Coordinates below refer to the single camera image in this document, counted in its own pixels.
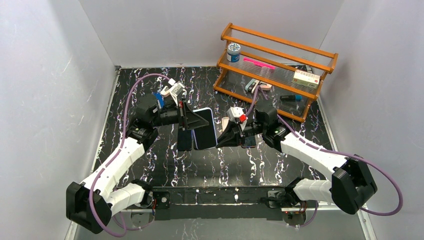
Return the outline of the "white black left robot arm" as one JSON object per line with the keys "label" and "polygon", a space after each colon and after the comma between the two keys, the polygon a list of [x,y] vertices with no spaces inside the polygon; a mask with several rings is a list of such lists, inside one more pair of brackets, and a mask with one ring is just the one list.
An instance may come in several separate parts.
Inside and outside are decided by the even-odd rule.
{"label": "white black left robot arm", "polygon": [[177,124],[182,130],[206,127],[210,123],[188,105],[183,97],[161,107],[153,95],[142,96],[134,116],[123,120],[123,133],[118,147],[82,182],[72,182],[66,189],[66,218],[94,234],[102,231],[115,237],[122,233],[107,228],[111,219],[127,207],[144,202],[152,186],[134,180],[125,187],[114,188],[124,173],[140,159],[158,137],[158,127]]}

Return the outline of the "purple edged smartphone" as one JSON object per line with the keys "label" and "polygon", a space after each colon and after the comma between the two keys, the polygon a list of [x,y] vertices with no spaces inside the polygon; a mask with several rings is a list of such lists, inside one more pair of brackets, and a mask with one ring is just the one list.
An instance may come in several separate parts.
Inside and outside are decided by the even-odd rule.
{"label": "purple edged smartphone", "polygon": [[242,148],[255,148],[256,146],[257,141],[254,135],[245,137],[241,145]]}

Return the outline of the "black arm mounting base bar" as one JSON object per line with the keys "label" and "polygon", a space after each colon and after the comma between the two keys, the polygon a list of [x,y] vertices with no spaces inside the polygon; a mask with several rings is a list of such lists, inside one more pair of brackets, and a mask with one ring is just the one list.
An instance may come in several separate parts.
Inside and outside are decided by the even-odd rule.
{"label": "black arm mounting base bar", "polygon": [[177,219],[306,220],[308,203],[295,203],[283,186],[154,187],[156,217]]}

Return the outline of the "phone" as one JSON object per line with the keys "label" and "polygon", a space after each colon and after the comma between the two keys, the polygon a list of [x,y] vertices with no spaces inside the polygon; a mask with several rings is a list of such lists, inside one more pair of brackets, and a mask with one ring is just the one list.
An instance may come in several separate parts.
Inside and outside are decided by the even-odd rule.
{"label": "phone", "polygon": [[207,126],[193,130],[194,149],[208,150],[217,145],[216,128],[213,111],[209,107],[195,109],[194,112],[208,121]]}

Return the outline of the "black smartphone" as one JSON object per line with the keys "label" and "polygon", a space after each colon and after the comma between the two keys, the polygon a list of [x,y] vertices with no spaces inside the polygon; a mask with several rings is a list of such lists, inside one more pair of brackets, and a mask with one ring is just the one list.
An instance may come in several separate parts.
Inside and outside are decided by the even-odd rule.
{"label": "black smartphone", "polygon": [[193,146],[192,131],[179,129],[177,134],[177,150],[191,151]]}

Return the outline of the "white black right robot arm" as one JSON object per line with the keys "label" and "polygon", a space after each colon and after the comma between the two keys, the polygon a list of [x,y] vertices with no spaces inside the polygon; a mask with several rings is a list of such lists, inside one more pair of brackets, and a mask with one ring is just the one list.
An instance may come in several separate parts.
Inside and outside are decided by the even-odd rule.
{"label": "white black right robot arm", "polygon": [[279,120],[270,101],[259,100],[254,119],[241,107],[230,107],[228,123],[217,139],[217,148],[237,147],[246,138],[261,135],[262,140],[280,153],[295,157],[325,176],[324,180],[298,177],[288,184],[278,202],[295,205],[305,201],[335,204],[347,214],[355,214],[377,192],[378,187],[368,165],[359,156],[343,156],[291,131]]}

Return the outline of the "beige pink phone case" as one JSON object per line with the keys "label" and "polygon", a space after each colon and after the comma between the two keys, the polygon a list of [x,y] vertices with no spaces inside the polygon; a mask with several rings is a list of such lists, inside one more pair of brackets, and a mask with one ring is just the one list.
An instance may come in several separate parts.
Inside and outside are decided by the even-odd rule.
{"label": "beige pink phone case", "polygon": [[229,117],[223,117],[222,119],[221,119],[221,128],[222,128],[222,133],[225,131],[225,129],[227,128],[227,126],[228,126],[228,124],[229,124]]}

